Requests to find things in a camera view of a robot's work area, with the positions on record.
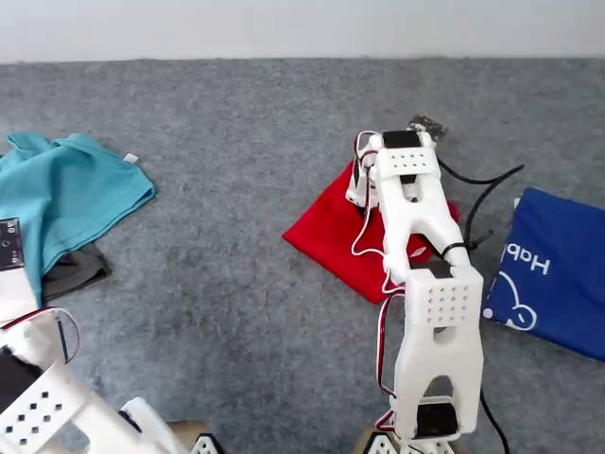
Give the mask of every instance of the gray carpet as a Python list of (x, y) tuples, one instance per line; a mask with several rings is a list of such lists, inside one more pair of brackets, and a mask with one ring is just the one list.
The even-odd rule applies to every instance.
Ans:
[[(527, 164), (475, 220), (495, 229), (475, 255), (488, 282), (524, 187), (605, 205), (605, 61), (34, 64), (2, 66), (0, 81), (0, 135), (89, 133), (138, 154), (159, 189), (98, 241), (113, 275), (58, 300), (84, 328), (76, 373), (116, 407), (141, 395), (165, 419), (206, 421), (232, 453), (348, 452), (387, 408), (377, 307), (280, 238), (357, 131), (426, 113), (452, 128), (439, 153), (460, 171)], [(444, 185), (463, 213), (479, 191)], [(602, 363), (491, 323), (482, 333), (486, 394), (514, 453), (601, 449)], [(502, 452), (483, 413), (463, 444)]]

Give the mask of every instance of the white robot link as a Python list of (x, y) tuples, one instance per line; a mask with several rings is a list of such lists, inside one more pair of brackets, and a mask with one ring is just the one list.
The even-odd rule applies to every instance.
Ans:
[(175, 433), (143, 399), (121, 411), (74, 378), (66, 363), (64, 309), (49, 307), (26, 315), (17, 308), (36, 307), (24, 268), (17, 219), (0, 220), (0, 453), (66, 454), (58, 437), (68, 424), (88, 438), (89, 454), (220, 454), (212, 434), (200, 434), (186, 449)]
[[(352, 253), (383, 256), (383, 291), (389, 297), (379, 317), (376, 374), (389, 395), (390, 410), (376, 426), (393, 432), (402, 453), (453, 452), (447, 442), (475, 430), (483, 371), (483, 278), (471, 265), (450, 216), (435, 146), (422, 121), (405, 131), (362, 131), (354, 141), (354, 171), (346, 193), (348, 201), (365, 208), (357, 240), (373, 207), (385, 225), (384, 251), (359, 252), (356, 240)], [(406, 245), (412, 234), (424, 235), (443, 260), (410, 267)], [(389, 281), (396, 287), (387, 288)], [(404, 294), (405, 334), (391, 390), (382, 384), (384, 320), (393, 297)], [(441, 376), (451, 381), (452, 395), (425, 396)]]

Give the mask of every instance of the black cable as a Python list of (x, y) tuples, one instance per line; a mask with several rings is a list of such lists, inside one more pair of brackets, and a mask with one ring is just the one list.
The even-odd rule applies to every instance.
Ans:
[(407, 447), (409, 447), (410, 449), (415, 450), (416, 452), (420, 452), (420, 454), (424, 454), (424, 451), (421, 451), (420, 449), (418, 449), (417, 447), (414, 447), (412, 445), (407, 445)]
[(517, 166), (515, 168), (512, 168), (508, 172), (503, 173), (499, 177), (496, 177), (494, 179), (493, 183), (490, 183), (490, 185), (479, 195), (479, 197), (476, 198), (476, 201), (473, 204), (471, 211), (469, 211), (469, 216), (466, 218), (466, 222), (464, 223), (464, 242), (465, 243), (470, 244), (469, 241), (471, 238), (471, 227), (473, 226), (473, 220), (475, 219), (476, 212), (479, 210), (479, 206), (481, 206), (481, 203), (483, 203), (483, 201), (487, 199), (487, 197), (492, 193), (492, 191), (496, 187), (498, 187), (499, 184), (504, 182), (508, 177), (511, 177), (515, 173), (523, 170), (524, 167), (525, 167), (524, 165)]
[[(477, 199), (476, 199), (475, 203), (473, 204), (473, 207), (471, 208), (471, 211), (469, 212), (469, 215), (466, 218), (466, 221), (464, 223), (464, 235), (463, 235), (464, 243), (462, 243), (462, 244), (466, 245), (469, 252), (473, 251), (474, 249), (476, 249), (478, 247), (479, 244), (481, 244), (481, 242), (483, 242), (485, 239), (487, 239), (493, 233), (493, 230), (489, 230), (486, 234), (484, 234), (480, 238), (478, 238), (474, 241), (470, 241), (471, 230), (473, 227), (473, 220), (475, 220), (475, 215), (476, 215), (477, 211), (479, 210), (481, 203), (483, 203), (483, 201), (487, 199), (487, 197), (492, 193), (492, 191), (499, 184), (504, 182), (508, 177), (521, 171), (525, 166), (524, 165), (517, 166), (515, 168), (512, 168), (508, 172), (503, 173), (502, 175), (500, 175), (498, 177), (491, 178), (489, 180), (476, 180), (476, 179), (464, 177), (464, 176), (460, 175), (459, 173), (457, 173), (454, 169), (452, 169), (452, 167), (450, 167), (446, 163), (444, 163), (442, 160), (438, 160), (438, 161), (439, 161), (440, 166), (443, 167), (450, 175), (452, 175), (454, 178), (457, 178), (458, 180), (461, 180), (462, 182), (465, 182), (468, 184), (488, 184), (489, 185), (479, 195), (479, 197), (477, 197)], [(452, 248), (455, 248), (459, 245), (460, 245), (460, 243), (450, 244), (447, 248), (445, 248), (443, 250), (442, 255), (445, 256), (445, 253), (447, 253), (449, 250), (451, 250)], [(495, 431), (498, 432), (498, 436), (500, 437), (500, 441), (502, 442), (502, 447), (504, 448), (504, 454), (510, 454), (509, 440), (507, 439), (507, 436), (504, 433), (504, 430), (502, 430), (500, 425), (497, 423), (497, 421), (493, 417), (492, 411), (490, 410), (488, 402), (485, 399), (485, 393), (483, 392), (483, 388), (481, 388), (481, 390), (480, 390), (479, 400), (481, 401), (481, 407), (483, 407), (483, 410), (485, 411), (485, 414), (487, 415), (488, 419), (490, 420), (490, 423), (492, 423), (492, 426), (495, 429)]]
[(476, 178), (469, 178), (469, 177), (465, 177), (465, 176), (457, 173), (452, 167), (450, 167), (448, 164), (446, 164), (442, 160), (442, 158), (437, 158), (437, 162), (439, 163), (439, 165), (441, 167), (443, 167), (443, 170), (445, 170), (447, 173), (452, 175), (454, 178), (456, 178), (457, 180), (460, 180), (461, 182), (465, 182), (468, 184), (492, 184), (493, 182), (497, 181), (501, 177), (501, 175), (500, 175), (498, 177), (493, 177), (488, 180), (478, 180)]
[(483, 410), (485, 411), (485, 414), (487, 415), (488, 419), (492, 423), (493, 428), (495, 428), (495, 431), (498, 432), (498, 436), (500, 437), (500, 440), (502, 441), (502, 447), (504, 447), (504, 453), (510, 454), (509, 440), (507, 439), (507, 436), (505, 435), (504, 430), (502, 430), (500, 425), (493, 418), (492, 411), (490, 410), (490, 407), (488, 406), (488, 402), (485, 400), (485, 395), (483, 394), (483, 388), (481, 388), (481, 393), (479, 394), (479, 399), (481, 400), (481, 407), (483, 407)]

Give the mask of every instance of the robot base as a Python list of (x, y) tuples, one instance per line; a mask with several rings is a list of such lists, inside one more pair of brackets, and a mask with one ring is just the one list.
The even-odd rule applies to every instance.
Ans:
[(406, 447), (397, 447), (386, 432), (369, 432), (357, 445), (354, 454), (462, 454), (449, 443), (415, 442)]

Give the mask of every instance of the red cloth bag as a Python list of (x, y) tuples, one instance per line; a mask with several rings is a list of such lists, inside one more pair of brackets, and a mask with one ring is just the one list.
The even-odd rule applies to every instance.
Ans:
[[(359, 235), (364, 221), (355, 205), (344, 197), (349, 187), (352, 165), (350, 163), (323, 191), (301, 218), (283, 234), (283, 238), (368, 301), (378, 305), (385, 298), (381, 289), (385, 280), (382, 257), (377, 253), (361, 256), (351, 254), (351, 244)], [(448, 205), (452, 218), (458, 221), (458, 208), (450, 201)], [(355, 249), (362, 251), (373, 248), (382, 251), (384, 234), (382, 217), (376, 210), (372, 210), (368, 228)], [(410, 261), (422, 262), (432, 252), (423, 236), (412, 235), (407, 243), (407, 254)]]

